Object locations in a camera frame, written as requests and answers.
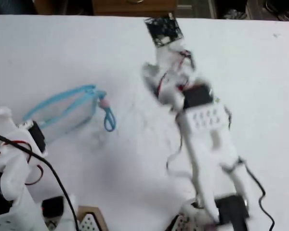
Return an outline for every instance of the white plastic part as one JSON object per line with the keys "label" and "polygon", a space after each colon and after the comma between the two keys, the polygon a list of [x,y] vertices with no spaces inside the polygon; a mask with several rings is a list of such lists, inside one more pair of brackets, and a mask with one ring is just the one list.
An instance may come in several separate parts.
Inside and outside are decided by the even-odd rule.
{"label": "white plastic part", "polygon": [[22,193],[30,168],[23,155],[11,158],[0,179],[0,189],[7,201],[16,200]]}
{"label": "white plastic part", "polygon": [[86,214],[79,225],[80,231],[100,231],[92,214]]}
{"label": "white plastic part", "polygon": [[[206,211],[218,222],[219,211],[213,194],[215,170],[217,167],[230,169],[238,160],[228,129],[227,114],[221,103],[212,103],[187,109],[179,114],[177,123],[192,163],[194,188]],[[230,177],[237,192],[252,201],[246,168],[235,169]]]}
{"label": "white plastic part", "polygon": [[201,134],[228,126],[228,115],[221,103],[188,108],[179,120],[180,127],[189,134]]}
{"label": "white plastic part", "polygon": [[40,207],[34,203],[26,187],[10,212],[0,215],[0,231],[48,231]]}

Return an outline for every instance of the white robotic arm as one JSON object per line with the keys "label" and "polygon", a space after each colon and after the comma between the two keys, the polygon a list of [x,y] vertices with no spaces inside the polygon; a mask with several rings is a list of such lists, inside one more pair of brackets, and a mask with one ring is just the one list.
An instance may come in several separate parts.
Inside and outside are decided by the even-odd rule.
{"label": "white robotic arm", "polygon": [[[47,156],[44,137],[33,121],[16,126],[11,111],[0,107],[0,136],[23,145],[31,150],[40,160]],[[37,205],[27,187],[26,181],[33,167],[39,166],[40,160],[10,145],[7,140],[0,141],[0,231],[48,231],[44,210]],[[77,204],[74,196],[69,196],[74,211]],[[75,220],[64,198],[62,203],[50,204],[49,210],[62,207],[62,213],[56,231],[75,231]]]}
{"label": "white robotic arm", "polygon": [[[147,26],[154,41],[155,38],[163,41],[162,37],[167,36],[165,24],[171,24],[171,20],[170,16],[162,21],[149,22],[151,25]],[[163,24],[160,31],[152,28],[158,23]],[[169,33],[171,36],[174,30],[180,34],[178,27],[171,26],[169,30],[172,30]],[[222,102],[214,97],[209,82],[197,78],[192,54],[181,45],[182,37],[165,40],[175,41],[157,45],[158,62],[156,65],[145,64],[142,75],[158,101],[169,105],[177,113],[176,123],[190,157],[193,170],[191,182],[204,210],[195,209],[188,203],[181,212],[200,225],[223,224],[221,204],[228,203],[225,200],[234,203],[238,197],[229,197],[224,201],[214,198],[214,173],[220,167],[232,179],[237,194],[242,198],[245,220],[248,217],[248,203],[254,199],[246,167],[237,155],[230,136],[229,115]]]}

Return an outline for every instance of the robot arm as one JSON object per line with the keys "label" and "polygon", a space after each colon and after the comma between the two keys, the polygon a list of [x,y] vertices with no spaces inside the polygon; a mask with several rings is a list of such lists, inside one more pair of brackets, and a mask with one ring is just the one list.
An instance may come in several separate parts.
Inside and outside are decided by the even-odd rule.
{"label": "robot arm", "polygon": [[197,210],[188,204],[182,207],[182,212],[200,225],[223,224],[225,221],[221,206],[224,203],[234,203],[236,198],[229,197],[223,201],[214,198],[215,169],[222,168],[232,179],[241,201],[245,204],[243,210],[247,210],[248,202],[253,201],[250,179],[232,142],[225,106],[214,97],[210,83],[196,77],[194,59],[191,52],[181,45],[182,36],[180,37],[178,27],[175,27],[178,36],[172,38],[173,34],[164,29],[167,28],[165,24],[169,24],[171,20],[170,16],[150,21],[153,25],[162,24],[159,33],[156,29],[152,31],[147,25],[154,41],[156,37],[161,38],[159,42],[163,42],[163,36],[167,35],[170,39],[164,40],[175,41],[157,45],[158,62],[156,65],[145,64],[142,75],[158,101],[169,105],[177,113],[176,123],[188,150],[193,170],[191,182],[204,209]]}

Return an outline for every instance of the perforated metal plate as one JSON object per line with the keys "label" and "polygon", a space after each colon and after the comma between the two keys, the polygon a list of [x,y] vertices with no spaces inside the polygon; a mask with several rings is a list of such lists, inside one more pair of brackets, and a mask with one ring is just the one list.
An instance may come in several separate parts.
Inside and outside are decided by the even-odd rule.
{"label": "perforated metal plate", "polygon": [[79,225],[80,231],[101,231],[92,214],[87,214]]}

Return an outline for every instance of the floor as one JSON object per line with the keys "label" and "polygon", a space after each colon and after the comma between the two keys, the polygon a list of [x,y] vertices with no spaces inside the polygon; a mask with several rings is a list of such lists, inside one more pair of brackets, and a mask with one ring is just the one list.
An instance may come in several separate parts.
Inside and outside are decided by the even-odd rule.
{"label": "floor", "polygon": [[[179,0],[177,17],[217,18],[216,0]],[[277,20],[264,7],[263,0],[249,0],[246,8],[248,19]]]}

